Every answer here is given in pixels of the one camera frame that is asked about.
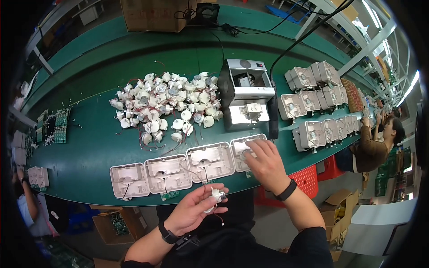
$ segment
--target left hand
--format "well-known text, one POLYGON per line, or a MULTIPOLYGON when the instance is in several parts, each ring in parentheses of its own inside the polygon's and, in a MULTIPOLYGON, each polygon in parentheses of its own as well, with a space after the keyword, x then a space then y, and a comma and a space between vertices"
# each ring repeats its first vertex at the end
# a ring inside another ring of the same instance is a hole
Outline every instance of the left hand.
POLYGON ((225 193, 229 189, 224 184, 206 184, 187 194, 175 207, 170 216, 165 220, 164 227, 175 236, 180 237, 195 230, 202 220, 209 214, 225 213, 228 208, 216 207, 210 213, 204 211, 217 204, 217 200, 211 196, 211 188, 223 190, 225 193))

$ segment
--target black smartwatch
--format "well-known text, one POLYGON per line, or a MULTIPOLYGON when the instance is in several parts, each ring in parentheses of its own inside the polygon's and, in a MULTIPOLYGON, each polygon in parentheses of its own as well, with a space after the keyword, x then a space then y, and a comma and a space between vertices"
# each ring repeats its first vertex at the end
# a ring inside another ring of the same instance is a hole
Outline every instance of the black smartwatch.
POLYGON ((158 224, 158 228, 161 232, 162 239, 164 239, 165 242, 173 245, 179 241, 180 237, 175 236, 171 231, 167 231, 167 229, 165 229, 163 221, 158 224))
POLYGON ((293 193, 293 191, 295 191, 296 189, 296 182, 294 181, 294 179, 290 179, 290 184, 289 186, 278 196, 274 195, 275 198, 279 201, 284 201, 286 199, 288 199, 288 197, 293 193))

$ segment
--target circuit board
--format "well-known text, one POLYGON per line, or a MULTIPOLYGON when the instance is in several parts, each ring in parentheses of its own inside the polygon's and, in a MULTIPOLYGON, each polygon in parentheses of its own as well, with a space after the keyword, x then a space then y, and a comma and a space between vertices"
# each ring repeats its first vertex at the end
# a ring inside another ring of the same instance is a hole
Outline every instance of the circuit board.
POLYGON ((161 194, 161 200, 162 201, 166 201, 168 199, 175 198, 176 196, 179 196, 179 195, 180 195, 179 191, 172 191, 172 192, 168 192, 168 193, 162 193, 161 194))

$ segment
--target fluorescent light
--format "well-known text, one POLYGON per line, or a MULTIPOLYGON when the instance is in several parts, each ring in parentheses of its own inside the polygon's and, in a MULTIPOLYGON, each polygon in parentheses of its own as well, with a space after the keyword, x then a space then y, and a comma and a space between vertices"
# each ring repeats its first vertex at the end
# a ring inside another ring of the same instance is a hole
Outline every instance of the fluorescent light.
POLYGON ((386 40, 383 41, 383 47, 384 47, 384 51, 386 52, 386 55, 389 55, 389 49, 387 48, 387 41, 386 40))
POLYGON ((375 18, 377 19, 378 24, 380 25, 380 29, 382 29, 383 27, 381 26, 381 22, 380 22, 380 19, 378 18, 377 13, 375 12, 375 10, 372 10, 372 12, 374 13, 375 18))
POLYGON ((398 103, 398 105, 396 106, 397 108, 401 105, 401 103, 403 103, 405 100, 405 97, 402 98, 402 100, 398 103))
POLYGON ((368 13, 370 14, 372 21, 374 22, 375 26, 379 28, 377 20, 375 19, 374 13, 372 13, 371 8, 368 6, 368 3, 366 3, 364 0, 362 0, 363 5, 366 7, 366 10, 368 10, 368 13))
POLYGON ((417 83, 417 80, 419 80, 420 74, 419 71, 416 72, 414 75, 413 81, 411 82, 411 86, 414 86, 417 83))

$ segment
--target plastic tray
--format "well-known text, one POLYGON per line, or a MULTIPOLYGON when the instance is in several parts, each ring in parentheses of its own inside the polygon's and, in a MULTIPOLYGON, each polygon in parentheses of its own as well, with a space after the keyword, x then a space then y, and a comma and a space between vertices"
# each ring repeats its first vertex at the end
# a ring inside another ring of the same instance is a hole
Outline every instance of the plastic tray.
POLYGON ((143 163, 113 166, 110 168, 110 178, 116 198, 130 200, 150 193, 143 163))
POLYGON ((266 140, 267 137, 264 134, 258 134, 253 136, 247 136, 243 138, 233 139, 231 141, 231 151, 234 158, 234 166, 237 172, 243 172, 250 170, 250 168, 244 163, 243 153, 248 151, 253 157, 256 157, 255 153, 246 145, 247 141, 253 141, 256 139, 266 140))
POLYGON ((234 161, 228 142, 189 148, 186 151, 189 170, 195 183, 208 182, 234 174, 234 161))
POLYGON ((146 177, 151 193, 167 193, 192 187, 187 158, 184 154, 148 159, 146 177))

